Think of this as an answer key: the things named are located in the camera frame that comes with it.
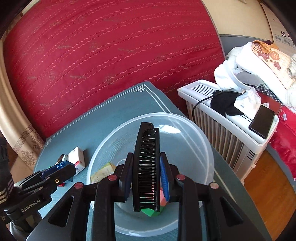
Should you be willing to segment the gloved left hand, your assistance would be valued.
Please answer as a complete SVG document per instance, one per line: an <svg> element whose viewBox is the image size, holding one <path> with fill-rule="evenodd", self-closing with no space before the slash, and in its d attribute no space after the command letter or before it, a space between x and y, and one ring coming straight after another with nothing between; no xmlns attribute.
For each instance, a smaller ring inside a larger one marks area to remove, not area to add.
<svg viewBox="0 0 296 241"><path fill-rule="evenodd" d="M14 181L9 168L7 141L1 137L1 240L26 240L31 231L23 231L13 223L10 225L10 230L6 227L7 221L11 221L4 212L4 207L12 197L13 188Z"/></svg>

